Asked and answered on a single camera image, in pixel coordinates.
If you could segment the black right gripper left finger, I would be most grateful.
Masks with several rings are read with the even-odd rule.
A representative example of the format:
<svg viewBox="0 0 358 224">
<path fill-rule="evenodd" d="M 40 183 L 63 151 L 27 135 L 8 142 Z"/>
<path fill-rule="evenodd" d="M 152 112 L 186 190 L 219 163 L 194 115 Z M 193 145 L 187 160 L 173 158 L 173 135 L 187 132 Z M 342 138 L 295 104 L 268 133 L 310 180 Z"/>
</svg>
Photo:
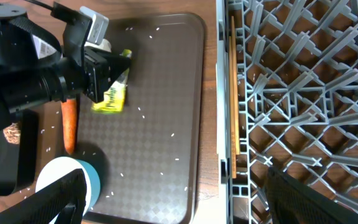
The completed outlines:
<svg viewBox="0 0 358 224">
<path fill-rule="evenodd" d="M 81 223 L 86 205 L 82 169 L 64 175 L 29 198 L 0 213 L 0 224 Z"/>
</svg>

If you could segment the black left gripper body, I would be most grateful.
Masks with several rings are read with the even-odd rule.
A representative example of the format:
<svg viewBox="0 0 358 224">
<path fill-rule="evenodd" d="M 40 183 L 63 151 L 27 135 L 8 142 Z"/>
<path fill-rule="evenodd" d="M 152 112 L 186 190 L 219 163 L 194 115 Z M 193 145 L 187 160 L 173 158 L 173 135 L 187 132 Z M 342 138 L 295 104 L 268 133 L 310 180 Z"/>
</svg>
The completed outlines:
<svg viewBox="0 0 358 224">
<path fill-rule="evenodd" d="M 63 55 L 69 60 L 63 73 L 62 101 L 74 99 L 80 93 L 94 103 L 104 100 L 104 93 L 114 82 L 114 54 L 96 47 L 64 46 Z"/>
</svg>

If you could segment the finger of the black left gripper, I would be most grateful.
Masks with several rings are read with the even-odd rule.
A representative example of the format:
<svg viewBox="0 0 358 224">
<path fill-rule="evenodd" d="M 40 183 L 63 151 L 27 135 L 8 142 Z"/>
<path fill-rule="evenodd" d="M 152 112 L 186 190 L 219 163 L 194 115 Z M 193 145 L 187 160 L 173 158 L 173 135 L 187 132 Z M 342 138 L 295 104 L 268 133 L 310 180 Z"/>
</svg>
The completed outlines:
<svg viewBox="0 0 358 224">
<path fill-rule="evenodd" d="M 123 55 L 114 54 L 104 50 L 96 50 L 101 56 L 101 71 L 98 77 L 98 90 L 107 91 L 111 85 L 124 73 L 131 65 L 131 59 Z"/>
</svg>

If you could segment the light blue rice bowl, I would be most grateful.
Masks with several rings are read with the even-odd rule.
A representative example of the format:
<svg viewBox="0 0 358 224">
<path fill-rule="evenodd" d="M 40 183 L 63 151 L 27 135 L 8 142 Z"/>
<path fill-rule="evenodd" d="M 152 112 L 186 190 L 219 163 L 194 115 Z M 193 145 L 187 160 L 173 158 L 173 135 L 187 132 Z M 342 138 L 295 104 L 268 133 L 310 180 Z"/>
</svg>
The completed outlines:
<svg viewBox="0 0 358 224">
<path fill-rule="evenodd" d="M 82 169 L 86 181 L 86 205 L 83 216 L 96 204 L 100 192 L 101 181 L 96 169 L 88 162 L 71 157 L 58 157 L 51 160 L 40 172 L 35 192 L 42 190 L 54 181 L 75 169 Z"/>
</svg>

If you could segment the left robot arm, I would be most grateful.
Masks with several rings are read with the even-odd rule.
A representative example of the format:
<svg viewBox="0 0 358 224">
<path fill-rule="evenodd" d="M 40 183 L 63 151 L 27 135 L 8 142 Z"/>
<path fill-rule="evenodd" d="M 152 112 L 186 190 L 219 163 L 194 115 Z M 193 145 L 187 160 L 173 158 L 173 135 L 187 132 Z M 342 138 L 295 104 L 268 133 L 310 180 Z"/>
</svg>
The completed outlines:
<svg viewBox="0 0 358 224">
<path fill-rule="evenodd" d="M 131 65 L 98 45 L 108 20 L 90 10 L 49 6 L 66 26 L 63 39 L 32 22 L 25 8 L 0 3 L 0 131 L 17 113 L 78 94 L 95 103 Z"/>
</svg>

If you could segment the brown food scrap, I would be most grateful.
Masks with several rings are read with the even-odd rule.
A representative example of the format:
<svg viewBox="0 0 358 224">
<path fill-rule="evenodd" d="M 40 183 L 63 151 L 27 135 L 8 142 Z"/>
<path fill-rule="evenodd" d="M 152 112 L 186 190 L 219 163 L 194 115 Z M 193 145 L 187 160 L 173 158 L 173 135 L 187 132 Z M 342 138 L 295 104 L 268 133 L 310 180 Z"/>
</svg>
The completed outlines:
<svg viewBox="0 0 358 224">
<path fill-rule="evenodd" d="M 10 126 L 3 129 L 4 137 L 10 144 L 20 144 L 21 139 L 21 124 L 12 123 Z"/>
</svg>

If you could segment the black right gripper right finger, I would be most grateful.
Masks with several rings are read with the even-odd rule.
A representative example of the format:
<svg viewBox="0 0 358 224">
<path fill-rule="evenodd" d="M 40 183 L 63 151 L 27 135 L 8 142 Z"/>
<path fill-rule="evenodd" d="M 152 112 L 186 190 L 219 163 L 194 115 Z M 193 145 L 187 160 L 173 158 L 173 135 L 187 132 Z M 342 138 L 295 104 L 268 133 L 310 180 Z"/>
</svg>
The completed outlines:
<svg viewBox="0 0 358 224">
<path fill-rule="evenodd" d="M 275 167 L 268 168 L 265 195 L 273 224 L 358 224 L 358 214 Z"/>
</svg>

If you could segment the foil snack wrapper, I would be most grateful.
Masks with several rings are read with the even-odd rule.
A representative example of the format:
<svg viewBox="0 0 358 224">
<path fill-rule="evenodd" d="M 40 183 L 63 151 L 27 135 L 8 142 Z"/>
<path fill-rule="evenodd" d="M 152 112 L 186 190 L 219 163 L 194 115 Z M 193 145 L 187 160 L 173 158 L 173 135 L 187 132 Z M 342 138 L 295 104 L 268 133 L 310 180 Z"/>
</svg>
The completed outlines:
<svg viewBox="0 0 358 224">
<path fill-rule="evenodd" d="M 119 55 L 132 59 L 132 51 L 124 49 Z M 91 110 L 101 114 L 115 114 L 123 110 L 126 98 L 126 86 L 129 76 L 129 68 L 104 92 L 103 101 L 93 103 Z"/>
</svg>

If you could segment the orange carrot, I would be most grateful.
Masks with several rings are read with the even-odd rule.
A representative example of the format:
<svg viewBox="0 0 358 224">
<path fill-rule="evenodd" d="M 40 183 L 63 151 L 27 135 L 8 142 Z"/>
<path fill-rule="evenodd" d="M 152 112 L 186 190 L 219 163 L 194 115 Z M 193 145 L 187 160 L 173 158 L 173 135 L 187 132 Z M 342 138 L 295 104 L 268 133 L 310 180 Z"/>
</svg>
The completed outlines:
<svg viewBox="0 0 358 224">
<path fill-rule="evenodd" d="M 76 144 L 77 130 L 77 102 L 76 99 L 67 99 L 61 103 L 62 125 L 63 125 L 63 142 L 65 151 L 73 154 Z"/>
</svg>

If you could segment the white napkin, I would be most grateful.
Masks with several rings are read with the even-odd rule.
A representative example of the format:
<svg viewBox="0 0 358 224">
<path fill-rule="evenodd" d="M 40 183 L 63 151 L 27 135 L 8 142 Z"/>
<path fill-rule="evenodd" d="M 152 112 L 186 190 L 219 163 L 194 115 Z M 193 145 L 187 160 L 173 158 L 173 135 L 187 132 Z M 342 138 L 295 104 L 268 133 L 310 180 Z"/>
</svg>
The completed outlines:
<svg viewBox="0 0 358 224">
<path fill-rule="evenodd" d="M 103 39 L 102 42 L 98 44 L 92 44 L 91 42 L 86 42 L 85 47 L 93 47 L 99 50 L 111 52 L 111 44 L 108 40 Z"/>
</svg>

